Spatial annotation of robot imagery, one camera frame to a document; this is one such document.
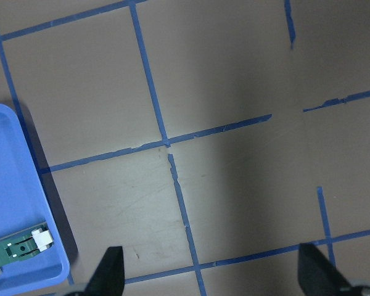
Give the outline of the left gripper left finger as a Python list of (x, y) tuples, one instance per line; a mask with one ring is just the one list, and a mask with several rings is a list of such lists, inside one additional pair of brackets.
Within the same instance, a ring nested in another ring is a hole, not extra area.
[(83, 291), (84, 295), (121, 296), (125, 287), (123, 248), (109, 247)]

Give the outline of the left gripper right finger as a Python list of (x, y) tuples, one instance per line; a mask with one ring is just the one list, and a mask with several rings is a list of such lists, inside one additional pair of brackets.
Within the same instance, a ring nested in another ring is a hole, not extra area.
[(353, 286), (314, 245), (298, 247), (298, 284), (307, 296), (350, 295)]

